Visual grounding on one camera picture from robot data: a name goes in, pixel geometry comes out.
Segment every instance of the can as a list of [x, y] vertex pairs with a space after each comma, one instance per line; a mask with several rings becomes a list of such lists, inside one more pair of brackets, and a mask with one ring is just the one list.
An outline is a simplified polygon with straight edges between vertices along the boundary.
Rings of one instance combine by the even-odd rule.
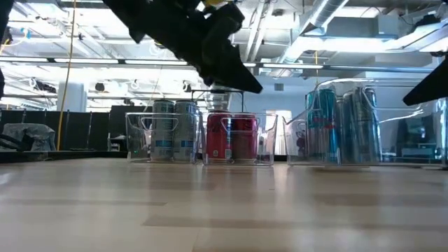
[[151, 127], [151, 160], [170, 160], [173, 157], [173, 131], [174, 131], [174, 102], [167, 100], [156, 100], [153, 104], [153, 115]]
[[174, 106], [177, 127], [173, 136], [173, 156], [178, 161], [194, 161], [197, 146], [197, 106], [191, 100], [177, 101]]
[[353, 106], [353, 121], [355, 148], [357, 156], [355, 162], [374, 164], [380, 161], [381, 145], [379, 139], [379, 121], [375, 111], [377, 98], [375, 89], [371, 87], [357, 87], [351, 99]]
[[311, 91], [305, 96], [305, 107], [307, 108], [307, 128], [306, 128], [306, 156], [309, 160], [320, 161], [322, 153], [320, 152], [319, 118], [322, 117], [319, 110], [318, 97], [316, 91]]
[[239, 113], [232, 118], [232, 158], [254, 161], [258, 148], [258, 119], [253, 113]]
[[206, 158], [229, 161], [232, 158], [232, 116], [227, 111], [210, 111], [207, 116]]
[[311, 108], [307, 113], [307, 143], [312, 160], [339, 162], [340, 147], [335, 124], [336, 94], [331, 89], [309, 93], [307, 103]]

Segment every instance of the cubicle wall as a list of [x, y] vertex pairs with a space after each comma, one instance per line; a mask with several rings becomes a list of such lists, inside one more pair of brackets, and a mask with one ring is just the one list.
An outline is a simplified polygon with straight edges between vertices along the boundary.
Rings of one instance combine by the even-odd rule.
[[[59, 117], [59, 111], [1, 111], [0, 132], [3, 132], [6, 123], [38, 123], [52, 128], [56, 132], [55, 141], [57, 141]], [[61, 151], [73, 149], [107, 151], [108, 127], [109, 113], [64, 112]]]

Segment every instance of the silver can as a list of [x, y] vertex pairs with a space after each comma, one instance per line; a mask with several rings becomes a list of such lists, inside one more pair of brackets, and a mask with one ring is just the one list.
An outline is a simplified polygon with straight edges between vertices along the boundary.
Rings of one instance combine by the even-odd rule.
[[358, 87], [344, 95], [344, 105], [350, 111], [351, 125], [348, 128], [353, 162], [368, 164], [379, 162], [381, 159], [379, 122], [373, 108], [376, 106], [375, 90]]
[[197, 106], [190, 100], [177, 101], [174, 112], [177, 126], [174, 129], [174, 159], [193, 161], [196, 155]]
[[151, 128], [151, 160], [173, 158], [174, 102], [157, 100], [153, 104], [153, 124]]

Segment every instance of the table surface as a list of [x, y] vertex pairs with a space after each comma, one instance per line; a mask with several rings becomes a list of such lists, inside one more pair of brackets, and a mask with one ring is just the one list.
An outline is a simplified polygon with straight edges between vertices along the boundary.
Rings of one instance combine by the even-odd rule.
[[0, 251], [448, 251], [448, 172], [0, 165]]

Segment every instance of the clear plastic bin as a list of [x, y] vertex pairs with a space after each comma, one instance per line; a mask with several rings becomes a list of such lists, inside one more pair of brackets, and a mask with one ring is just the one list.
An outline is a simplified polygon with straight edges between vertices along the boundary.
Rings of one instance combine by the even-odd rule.
[[290, 165], [444, 166], [447, 100], [406, 106], [412, 79], [338, 79], [316, 86], [286, 122]]
[[273, 165], [277, 115], [204, 113], [204, 165]]
[[127, 159], [130, 162], [196, 163], [200, 114], [127, 113]]

